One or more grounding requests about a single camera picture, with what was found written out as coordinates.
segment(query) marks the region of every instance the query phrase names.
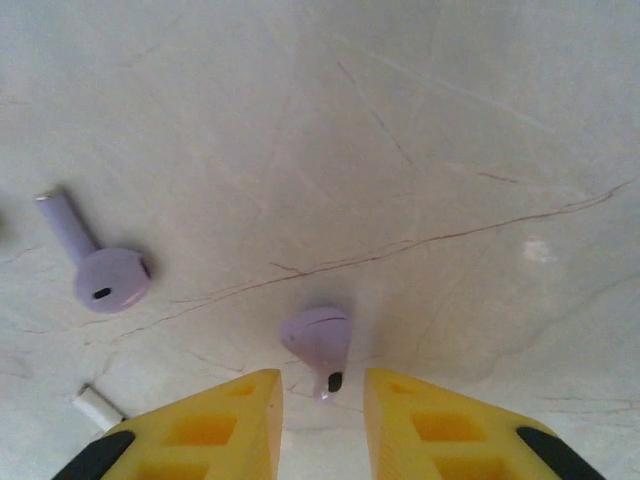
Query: lavender earbud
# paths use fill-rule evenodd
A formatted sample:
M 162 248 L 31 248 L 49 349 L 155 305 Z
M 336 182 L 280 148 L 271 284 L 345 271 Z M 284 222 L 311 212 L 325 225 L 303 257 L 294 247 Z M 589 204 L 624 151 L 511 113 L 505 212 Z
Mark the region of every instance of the lavender earbud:
M 327 400 L 342 387 L 351 320 L 334 307 L 307 310 L 280 327 L 282 345 L 317 375 L 314 396 Z
M 140 300 L 150 284 L 142 255 L 124 248 L 99 248 L 61 191 L 39 195 L 38 207 L 78 267 L 76 297 L 98 313 L 120 312 Z

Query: earbud stem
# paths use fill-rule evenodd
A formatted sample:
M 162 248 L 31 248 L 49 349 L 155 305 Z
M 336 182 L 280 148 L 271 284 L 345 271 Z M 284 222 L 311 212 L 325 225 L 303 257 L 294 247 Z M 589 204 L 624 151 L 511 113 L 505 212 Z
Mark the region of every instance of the earbud stem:
M 64 192 L 54 191 L 38 195 L 36 203 L 76 265 L 98 250 Z

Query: white cable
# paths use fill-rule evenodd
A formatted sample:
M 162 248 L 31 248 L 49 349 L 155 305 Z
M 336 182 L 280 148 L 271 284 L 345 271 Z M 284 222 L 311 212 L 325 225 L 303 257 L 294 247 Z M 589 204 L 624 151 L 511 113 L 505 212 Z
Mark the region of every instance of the white cable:
M 122 412 L 88 384 L 82 387 L 72 403 L 105 432 L 126 420 Z

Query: white marble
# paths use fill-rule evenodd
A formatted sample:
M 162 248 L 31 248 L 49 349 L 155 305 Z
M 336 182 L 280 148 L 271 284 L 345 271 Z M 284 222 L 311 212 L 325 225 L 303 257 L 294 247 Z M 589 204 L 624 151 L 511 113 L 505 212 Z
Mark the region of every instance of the white marble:
M 283 371 L 280 478 L 370 478 L 368 366 L 546 422 L 640 478 L 640 4 L 635 0 L 5 0 L 0 478 L 49 478 L 96 430 Z M 73 299 L 32 203 L 66 185 L 157 279 Z M 277 326 L 355 319 L 337 405 Z

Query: purple earbud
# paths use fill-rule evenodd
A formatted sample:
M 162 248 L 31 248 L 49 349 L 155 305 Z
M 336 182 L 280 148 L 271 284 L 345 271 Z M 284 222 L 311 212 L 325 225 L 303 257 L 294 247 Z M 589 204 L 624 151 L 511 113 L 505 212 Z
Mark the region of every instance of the purple earbud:
M 99 248 L 64 192 L 45 193 L 36 201 L 78 267 L 74 290 L 87 308 L 116 313 L 147 293 L 150 275 L 142 255 L 124 248 Z
M 351 320 L 334 307 L 307 310 L 280 327 L 282 345 L 311 367 L 314 395 L 327 400 L 342 387 L 351 343 Z

